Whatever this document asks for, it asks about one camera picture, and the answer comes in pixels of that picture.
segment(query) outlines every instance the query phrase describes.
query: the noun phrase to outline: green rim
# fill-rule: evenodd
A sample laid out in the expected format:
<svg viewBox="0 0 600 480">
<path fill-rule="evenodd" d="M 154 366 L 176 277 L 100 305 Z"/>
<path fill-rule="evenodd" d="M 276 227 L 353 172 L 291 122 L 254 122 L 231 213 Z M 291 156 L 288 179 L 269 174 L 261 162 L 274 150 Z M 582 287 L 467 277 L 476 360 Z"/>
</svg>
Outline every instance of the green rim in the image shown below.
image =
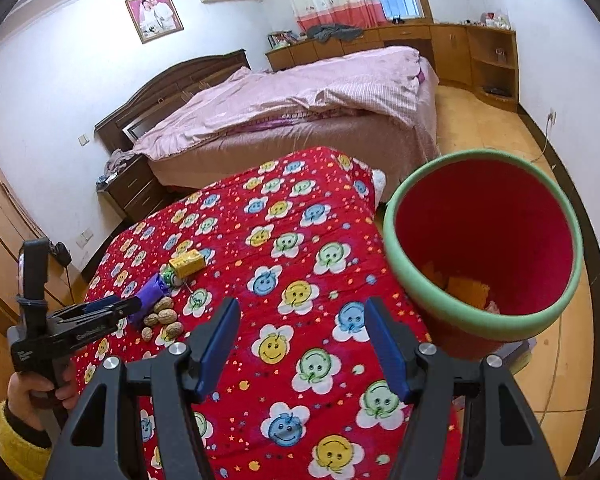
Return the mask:
<svg viewBox="0 0 600 480">
<path fill-rule="evenodd" d="M 402 250 L 395 233 L 395 216 L 405 194 L 417 182 L 439 168 L 471 159 L 499 160 L 522 168 L 544 184 L 564 213 L 573 243 L 574 259 L 571 265 L 571 275 L 561 297 L 541 312 L 523 316 L 508 316 L 492 314 L 464 304 L 430 282 Z M 533 337 L 549 327 L 571 301 L 582 272 L 582 235 L 578 219 L 566 195 L 553 180 L 526 160 L 497 150 L 467 150 L 451 153 L 429 162 L 411 174 L 400 184 L 387 204 L 384 216 L 384 250 L 394 275 L 419 306 L 436 318 L 457 326 L 465 332 L 490 340 L 519 341 Z"/>
</svg>

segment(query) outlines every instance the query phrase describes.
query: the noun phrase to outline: framed wedding photo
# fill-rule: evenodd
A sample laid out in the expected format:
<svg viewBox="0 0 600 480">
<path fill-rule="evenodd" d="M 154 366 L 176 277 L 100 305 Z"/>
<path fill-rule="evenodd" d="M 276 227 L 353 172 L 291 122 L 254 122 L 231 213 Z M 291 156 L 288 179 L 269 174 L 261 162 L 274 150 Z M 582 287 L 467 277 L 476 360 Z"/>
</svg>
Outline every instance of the framed wedding photo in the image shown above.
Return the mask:
<svg viewBox="0 0 600 480">
<path fill-rule="evenodd" d="M 143 43 L 184 28 L 171 0 L 126 0 L 125 3 Z"/>
</svg>

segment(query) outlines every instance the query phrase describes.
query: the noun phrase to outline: purple package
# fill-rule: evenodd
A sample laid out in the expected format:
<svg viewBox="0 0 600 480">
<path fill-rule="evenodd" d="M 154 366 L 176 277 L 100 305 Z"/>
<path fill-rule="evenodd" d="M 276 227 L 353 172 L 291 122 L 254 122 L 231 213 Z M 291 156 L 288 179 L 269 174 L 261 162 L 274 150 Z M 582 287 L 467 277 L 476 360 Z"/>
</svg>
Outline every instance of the purple package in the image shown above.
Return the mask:
<svg viewBox="0 0 600 480">
<path fill-rule="evenodd" d="M 151 309 L 158 301 L 169 293 L 169 287 L 164 283 L 159 273 L 155 273 L 149 280 L 142 286 L 136 298 L 139 298 L 142 307 L 138 312 L 132 314 L 127 319 L 135 326 L 138 330 L 142 330 L 142 320 L 151 313 Z"/>
</svg>

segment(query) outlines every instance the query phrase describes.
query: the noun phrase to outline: silver screw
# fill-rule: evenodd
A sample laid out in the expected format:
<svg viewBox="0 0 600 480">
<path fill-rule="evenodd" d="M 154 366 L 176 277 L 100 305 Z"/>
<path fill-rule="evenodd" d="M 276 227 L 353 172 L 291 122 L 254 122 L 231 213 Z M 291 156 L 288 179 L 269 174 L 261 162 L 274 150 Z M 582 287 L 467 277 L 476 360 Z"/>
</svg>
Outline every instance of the silver screw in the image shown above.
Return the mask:
<svg viewBox="0 0 600 480">
<path fill-rule="evenodd" d="M 421 354 L 424 355 L 433 355 L 438 351 L 438 349 L 433 343 L 420 343 L 420 346 L 418 346 L 418 350 Z"/>
<path fill-rule="evenodd" d="M 502 366 L 502 359 L 496 354 L 487 355 L 487 364 L 491 368 L 500 368 Z"/>
<path fill-rule="evenodd" d="M 104 359 L 104 367 L 107 370 L 113 370 L 113 368 L 118 368 L 119 364 L 120 364 L 120 359 L 118 359 L 115 356 L 107 357 L 106 359 Z"/>
<path fill-rule="evenodd" d="M 169 347 L 169 353 L 173 354 L 173 355 L 181 355 L 184 354 L 185 350 L 187 349 L 187 345 L 185 345 L 184 343 L 174 343 Z"/>
</svg>

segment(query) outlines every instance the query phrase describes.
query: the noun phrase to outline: bride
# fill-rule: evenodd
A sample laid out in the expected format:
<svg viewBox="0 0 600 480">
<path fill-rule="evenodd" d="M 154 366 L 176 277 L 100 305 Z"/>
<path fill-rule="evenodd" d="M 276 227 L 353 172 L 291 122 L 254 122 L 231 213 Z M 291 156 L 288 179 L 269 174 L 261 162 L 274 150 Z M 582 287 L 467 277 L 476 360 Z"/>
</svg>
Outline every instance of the bride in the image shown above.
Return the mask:
<svg viewBox="0 0 600 480">
<path fill-rule="evenodd" d="M 145 38 L 150 38 L 162 32 L 162 27 L 149 0 L 140 2 L 140 30 Z"/>
</svg>

